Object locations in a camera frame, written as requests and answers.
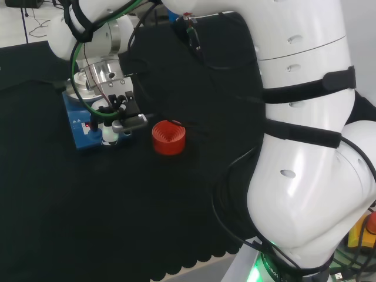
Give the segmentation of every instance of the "blue device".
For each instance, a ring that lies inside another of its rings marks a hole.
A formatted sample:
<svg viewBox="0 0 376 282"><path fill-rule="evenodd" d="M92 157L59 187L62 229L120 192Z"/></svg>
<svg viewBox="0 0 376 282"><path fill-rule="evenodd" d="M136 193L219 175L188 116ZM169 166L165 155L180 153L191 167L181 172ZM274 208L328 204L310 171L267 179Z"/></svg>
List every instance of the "blue device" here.
<svg viewBox="0 0 376 282"><path fill-rule="evenodd" d="M90 130L90 113L79 102L71 101L65 93L63 99L77 150L101 146L102 131L100 128L96 132ZM130 138L130 135L119 134L119 142L124 138Z"/></svg>

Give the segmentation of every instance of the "red plastic cup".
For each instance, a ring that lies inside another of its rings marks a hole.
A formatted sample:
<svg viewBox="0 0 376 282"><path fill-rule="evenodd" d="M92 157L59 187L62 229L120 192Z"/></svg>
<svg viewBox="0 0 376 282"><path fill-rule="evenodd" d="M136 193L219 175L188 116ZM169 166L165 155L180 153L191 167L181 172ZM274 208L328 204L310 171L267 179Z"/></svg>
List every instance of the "red plastic cup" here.
<svg viewBox="0 0 376 282"><path fill-rule="evenodd" d="M161 155L180 154L186 145L186 129L167 120L157 123L152 130L154 150Z"/></svg>

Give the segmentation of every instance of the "red button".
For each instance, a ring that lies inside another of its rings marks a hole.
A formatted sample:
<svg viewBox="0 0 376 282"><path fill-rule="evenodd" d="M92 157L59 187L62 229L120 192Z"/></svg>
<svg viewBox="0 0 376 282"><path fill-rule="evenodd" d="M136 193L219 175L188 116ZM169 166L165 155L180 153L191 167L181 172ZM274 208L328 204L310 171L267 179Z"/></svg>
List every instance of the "red button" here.
<svg viewBox="0 0 376 282"><path fill-rule="evenodd" d="M370 219L367 221L367 231L376 235L376 211L371 213Z"/></svg>

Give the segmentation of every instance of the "table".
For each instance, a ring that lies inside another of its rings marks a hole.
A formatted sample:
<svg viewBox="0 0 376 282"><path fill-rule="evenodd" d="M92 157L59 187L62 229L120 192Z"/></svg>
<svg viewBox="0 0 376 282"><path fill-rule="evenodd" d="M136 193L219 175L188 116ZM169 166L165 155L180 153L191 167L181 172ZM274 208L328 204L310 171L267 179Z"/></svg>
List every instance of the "table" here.
<svg viewBox="0 0 376 282"><path fill-rule="evenodd" d="M224 17L199 21L212 65L254 60L245 26ZM168 25L142 28L132 58L150 62L140 80L160 108L206 134L187 133L179 157L152 149L152 119L119 148L77 152L61 95L43 81L68 78L68 64L46 42L0 49L0 275L3 281L149 281L178 273L239 245L217 224L210 192L232 160L263 134L257 64L209 70ZM121 56L125 73L145 66ZM141 109L152 107L137 95ZM353 120L370 113L357 100ZM244 194L257 158L234 172Z"/></svg>

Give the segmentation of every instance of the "green cable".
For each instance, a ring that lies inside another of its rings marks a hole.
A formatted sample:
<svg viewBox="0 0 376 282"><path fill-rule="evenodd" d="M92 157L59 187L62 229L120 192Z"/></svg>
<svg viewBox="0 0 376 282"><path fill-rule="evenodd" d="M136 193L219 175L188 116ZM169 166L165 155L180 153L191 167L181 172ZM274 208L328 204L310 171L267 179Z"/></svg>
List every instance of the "green cable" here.
<svg viewBox="0 0 376 282"><path fill-rule="evenodd" d="M113 18L110 18L108 19L107 21L104 21L102 22L100 25L104 25L105 23L107 22L110 22L110 21L113 21L115 19L118 19L122 16L125 16L126 14L128 14L130 11L133 10L133 8L135 6L137 6L140 2L142 2L143 0L136 0L135 3L133 3L130 7L128 7L128 9L125 9L123 12L121 12L120 14L118 15L115 15ZM75 62L77 60L77 57L78 57L78 54L81 50L81 47L82 47L82 43L80 43L78 46L77 46L77 49L75 51L75 54L74 54L74 57L73 57L73 62L72 62L72 77L74 78L74 74L75 74ZM94 110L92 107L90 107L82 98L81 98L81 95L79 93L76 93L76 95L78 96L78 98L80 98L79 100L81 100L81 102L84 104L85 108L91 113L91 114L94 114L96 116L100 116L100 117L104 117L104 118L112 118L112 117L117 117L119 115L118 112L115 112L115 113L101 113L101 112L98 112L97 110Z"/></svg>

